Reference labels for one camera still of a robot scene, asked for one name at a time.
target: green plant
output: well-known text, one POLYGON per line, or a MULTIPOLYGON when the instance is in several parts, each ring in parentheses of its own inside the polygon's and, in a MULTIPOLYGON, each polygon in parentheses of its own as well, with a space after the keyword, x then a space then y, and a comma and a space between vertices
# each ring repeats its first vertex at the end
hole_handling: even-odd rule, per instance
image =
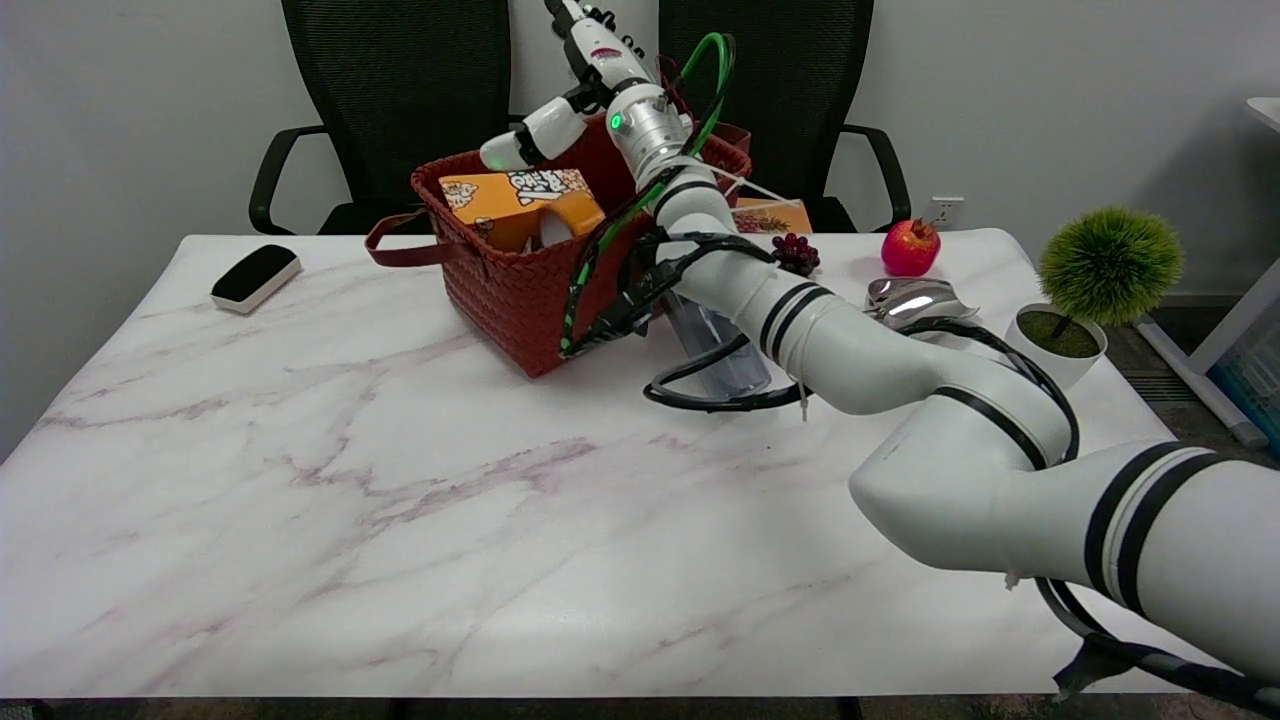
POLYGON ((1160 305, 1183 273, 1178 234, 1158 215, 1103 208, 1062 228, 1041 256, 1041 290, 1073 319, 1121 325, 1160 305))

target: black office chair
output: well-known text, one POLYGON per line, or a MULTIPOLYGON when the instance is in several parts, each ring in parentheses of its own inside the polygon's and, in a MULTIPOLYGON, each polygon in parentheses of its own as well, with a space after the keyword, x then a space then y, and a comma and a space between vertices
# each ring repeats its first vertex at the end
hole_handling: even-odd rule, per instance
POLYGON ((271 197, 305 135, 329 135, 351 190, 352 201, 334 208, 320 234, 364 234, 381 218, 421 205, 410 187, 415 168, 506 132, 507 3, 283 0, 323 124, 280 131, 271 141, 250 200, 253 228, 293 234, 271 222, 271 197))
MULTIPOLYGON (((662 54, 681 65, 708 32, 733 35, 737 67, 721 120, 751 132, 753 182, 783 197, 804 200, 817 232, 855 232, 840 200, 826 196, 832 155, 842 132, 870 141, 888 187, 892 222, 911 217, 906 181, 888 136, 876 128, 845 124, 863 74, 872 5, 872 0, 659 4, 662 54)), ((695 113, 709 102, 714 73, 699 74, 704 77, 686 92, 695 113)))

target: black eraser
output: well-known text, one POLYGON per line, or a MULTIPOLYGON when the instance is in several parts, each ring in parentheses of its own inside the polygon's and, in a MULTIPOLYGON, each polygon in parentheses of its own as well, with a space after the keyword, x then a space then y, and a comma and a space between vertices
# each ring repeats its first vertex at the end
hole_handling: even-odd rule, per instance
POLYGON ((227 270, 210 296, 219 307, 251 313, 300 272, 302 263, 292 250, 264 245, 227 270))

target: chair armrest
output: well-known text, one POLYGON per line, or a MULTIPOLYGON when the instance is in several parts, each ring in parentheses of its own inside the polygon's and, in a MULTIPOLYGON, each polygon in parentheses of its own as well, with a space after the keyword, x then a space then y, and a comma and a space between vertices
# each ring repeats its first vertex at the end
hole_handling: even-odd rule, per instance
POLYGON ((888 190, 888 201, 890 205, 893 206, 893 219, 890 224, 879 228, 877 232, 884 232, 893 227, 895 223, 910 220, 911 195, 906 190, 906 178, 902 177, 902 165, 897 161, 897 152, 893 150, 893 143, 890 141, 888 135, 886 135, 882 129, 863 126, 844 126, 841 131, 860 135, 872 143, 872 151, 876 152, 876 163, 879 164, 881 174, 884 176, 884 187, 888 190))
POLYGON ((282 129, 271 138, 271 145, 268 146, 266 155, 262 156, 262 164, 257 168, 253 193, 248 199, 248 222, 252 223, 253 229, 262 234, 293 234, 271 222, 271 200, 275 197, 275 186, 280 182, 284 161, 289 159, 293 143, 303 135, 321 132, 328 132, 324 126, 289 128, 282 129))

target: grapes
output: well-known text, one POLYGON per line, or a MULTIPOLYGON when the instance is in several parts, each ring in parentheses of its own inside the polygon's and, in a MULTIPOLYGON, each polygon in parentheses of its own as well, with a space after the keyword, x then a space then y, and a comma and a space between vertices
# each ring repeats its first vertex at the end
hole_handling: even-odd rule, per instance
POLYGON ((773 258, 788 273, 806 278, 822 265, 822 259, 818 258, 818 249, 810 246, 809 238, 804 236, 787 233, 786 237, 774 237, 773 247, 776 249, 773 258))

